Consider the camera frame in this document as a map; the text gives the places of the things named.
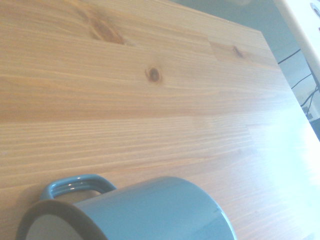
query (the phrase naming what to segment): mug rim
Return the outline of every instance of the mug rim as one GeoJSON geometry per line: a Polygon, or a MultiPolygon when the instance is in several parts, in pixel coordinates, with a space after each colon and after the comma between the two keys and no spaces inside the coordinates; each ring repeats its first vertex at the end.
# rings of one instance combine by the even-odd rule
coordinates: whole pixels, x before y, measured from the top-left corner
{"type": "Polygon", "coordinates": [[[26,240],[33,223],[44,215],[54,215],[65,220],[83,240],[108,240],[95,222],[82,210],[58,200],[43,200],[34,204],[23,215],[15,240],[26,240]]]}

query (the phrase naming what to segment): blue mug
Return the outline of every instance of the blue mug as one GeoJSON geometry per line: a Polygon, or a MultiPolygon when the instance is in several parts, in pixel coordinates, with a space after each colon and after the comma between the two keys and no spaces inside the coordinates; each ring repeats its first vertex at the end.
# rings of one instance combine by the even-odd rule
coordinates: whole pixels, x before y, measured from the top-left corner
{"type": "Polygon", "coordinates": [[[23,216],[16,240],[236,240],[218,204],[193,183],[160,177],[122,189],[86,174],[50,183],[23,216]],[[101,195],[54,200],[79,190],[101,195]]]}

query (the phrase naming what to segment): wooden table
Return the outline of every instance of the wooden table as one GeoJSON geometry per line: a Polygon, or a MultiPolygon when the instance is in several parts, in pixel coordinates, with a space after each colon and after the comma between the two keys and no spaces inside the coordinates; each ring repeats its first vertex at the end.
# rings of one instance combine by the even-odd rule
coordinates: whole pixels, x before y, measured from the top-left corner
{"type": "Polygon", "coordinates": [[[177,176],[239,240],[320,239],[320,144],[262,34],[166,0],[0,1],[0,236],[46,184],[177,176]]]}

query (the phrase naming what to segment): mug handle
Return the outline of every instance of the mug handle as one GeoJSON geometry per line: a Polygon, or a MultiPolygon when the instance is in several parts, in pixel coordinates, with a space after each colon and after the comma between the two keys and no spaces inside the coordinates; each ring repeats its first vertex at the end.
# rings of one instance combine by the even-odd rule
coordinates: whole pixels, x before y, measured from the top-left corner
{"type": "Polygon", "coordinates": [[[105,194],[117,188],[107,179],[96,174],[84,174],[71,176],[48,184],[39,198],[42,200],[54,199],[55,197],[75,191],[95,190],[105,194]]]}

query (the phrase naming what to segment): black cable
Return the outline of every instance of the black cable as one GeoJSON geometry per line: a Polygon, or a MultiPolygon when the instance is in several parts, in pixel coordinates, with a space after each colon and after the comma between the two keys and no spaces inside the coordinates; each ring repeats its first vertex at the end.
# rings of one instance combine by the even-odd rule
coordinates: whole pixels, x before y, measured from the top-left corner
{"type": "Polygon", "coordinates": [[[302,80],[305,80],[307,77],[309,77],[311,75],[311,73],[308,75],[308,76],[306,76],[306,77],[304,77],[304,78],[302,78],[300,81],[298,81],[297,83],[296,83],[296,85],[294,85],[291,89],[293,89],[295,86],[297,86],[299,83],[301,83],[302,82],[302,80]]]}
{"type": "Polygon", "coordinates": [[[293,55],[295,55],[296,53],[298,53],[301,49],[299,49],[298,51],[294,52],[293,54],[291,54],[290,56],[286,57],[285,59],[283,59],[282,61],[278,62],[278,64],[284,62],[285,60],[291,58],[293,55]]]}
{"type": "Polygon", "coordinates": [[[305,105],[305,104],[308,102],[308,100],[309,100],[317,91],[318,91],[318,88],[316,87],[315,90],[313,91],[313,93],[311,93],[311,94],[307,97],[307,99],[304,101],[304,103],[302,103],[302,104],[300,105],[300,107],[302,107],[303,105],[305,105]]]}
{"type": "Polygon", "coordinates": [[[309,104],[309,107],[308,107],[308,111],[306,112],[306,116],[308,117],[308,113],[309,113],[309,111],[310,111],[310,107],[311,107],[311,103],[312,103],[312,99],[314,98],[314,94],[312,95],[312,97],[311,97],[311,100],[310,100],[310,104],[309,104]]]}

